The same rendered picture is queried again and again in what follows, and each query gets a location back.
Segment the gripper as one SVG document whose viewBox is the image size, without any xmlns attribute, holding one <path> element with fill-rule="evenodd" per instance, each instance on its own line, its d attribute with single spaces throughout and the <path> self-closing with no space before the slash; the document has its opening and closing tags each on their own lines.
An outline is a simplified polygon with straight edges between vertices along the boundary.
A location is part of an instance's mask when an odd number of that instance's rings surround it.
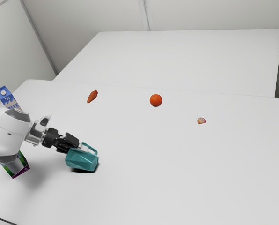
<svg viewBox="0 0 279 225">
<path fill-rule="evenodd" d="M 64 135 L 60 135 L 58 130 L 54 128 L 49 128 L 45 132 L 42 145 L 47 148 L 54 146 L 56 151 L 60 153 L 68 153 L 71 148 L 78 148 L 81 151 L 89 151 L 86 143 L 80 143 L 78 138 L 68 132 Z"/>
</svg>

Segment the orange fruit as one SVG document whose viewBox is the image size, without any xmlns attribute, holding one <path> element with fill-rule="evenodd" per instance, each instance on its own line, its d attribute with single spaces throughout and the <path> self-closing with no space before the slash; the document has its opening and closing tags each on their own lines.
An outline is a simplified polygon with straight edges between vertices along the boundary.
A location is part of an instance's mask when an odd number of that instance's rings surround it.
<svg viewBox="0 0 279 225">
<path fill-rule="evenodd" d="M 159 94 L 153 94 L 150 97 L 149 102 L 153 107 L 158 107 L 162 104 L 162 97 Z"/>
</svg>

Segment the teal faceted mug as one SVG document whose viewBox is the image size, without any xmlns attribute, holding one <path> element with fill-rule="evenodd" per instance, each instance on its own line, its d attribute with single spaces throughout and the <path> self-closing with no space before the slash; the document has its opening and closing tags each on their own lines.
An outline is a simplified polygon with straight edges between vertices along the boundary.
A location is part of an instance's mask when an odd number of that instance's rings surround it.
<svg viewBox="0 0 279 225">
<path fill-rule="evenodd" d="M 71 148 L 65 157 L 66 165 L 74 169 L 94 172 L 99 161 L 98 151 L 90 145 L 88 145 L 88 148 L 89 151 L 81 151 L 78 148 Z"/>
</svg>

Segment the orange sweet potato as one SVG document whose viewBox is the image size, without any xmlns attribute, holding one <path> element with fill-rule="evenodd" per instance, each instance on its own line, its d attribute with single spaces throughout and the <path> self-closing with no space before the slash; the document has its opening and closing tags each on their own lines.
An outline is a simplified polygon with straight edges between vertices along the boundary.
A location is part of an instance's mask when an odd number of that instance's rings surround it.
<svg viewBox="0 0 279 225">
<path fill-rule="evenodd" d="M 98 91 L 97 91 L 97 90 L 92 91 L 92 92 L 89 94 L 88 98 L 87 98 L 87 103 L 90 103 L 90 102 L 92 102 L 94 99 L 96 99 L 97 95 L 98 95 Z"/>
</svg>

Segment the milk carton with blue top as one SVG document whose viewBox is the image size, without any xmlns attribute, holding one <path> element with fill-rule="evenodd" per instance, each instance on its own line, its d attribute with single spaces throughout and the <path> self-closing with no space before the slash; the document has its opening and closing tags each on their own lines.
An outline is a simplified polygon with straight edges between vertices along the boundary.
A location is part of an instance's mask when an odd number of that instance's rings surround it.
<svg viewBox="0 0 279 225">
<path fill-rule="evenodd" d="M 0 87 L 0 101 L 7 109 L 20 109 L 21 107 L 17 103 L 11 91 L 6 87 Z M 9 164 L 2 164 L 2 167 L 11 176 L 12 179 L 22 175 L 30 169 L 28 161 L 25 156 L 19 150 L 15 161 Z"/>
</svg>

